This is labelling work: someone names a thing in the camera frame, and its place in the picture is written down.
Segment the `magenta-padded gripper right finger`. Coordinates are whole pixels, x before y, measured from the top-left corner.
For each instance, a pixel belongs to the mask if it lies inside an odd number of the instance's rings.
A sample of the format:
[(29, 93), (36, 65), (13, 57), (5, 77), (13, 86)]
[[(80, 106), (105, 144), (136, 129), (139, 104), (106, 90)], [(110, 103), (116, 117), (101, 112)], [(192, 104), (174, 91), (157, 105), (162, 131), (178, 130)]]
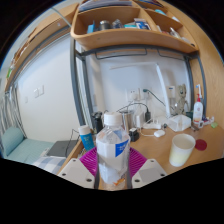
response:
[(165, 177), (167, 173), (155, 159), (147, 159), (131, 148), (128, 161), (127, 188), (136, 189)]

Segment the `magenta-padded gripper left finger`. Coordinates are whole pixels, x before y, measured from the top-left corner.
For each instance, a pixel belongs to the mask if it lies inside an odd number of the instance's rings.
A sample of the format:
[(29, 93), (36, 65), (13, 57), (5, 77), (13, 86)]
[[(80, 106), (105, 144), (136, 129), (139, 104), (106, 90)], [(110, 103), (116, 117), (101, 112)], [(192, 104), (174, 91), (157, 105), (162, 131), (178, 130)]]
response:
[(81, 187), (97, 189), (99, 186), (97, 149), (91, 149), (80, 159), (72, 158), (58, 176)]

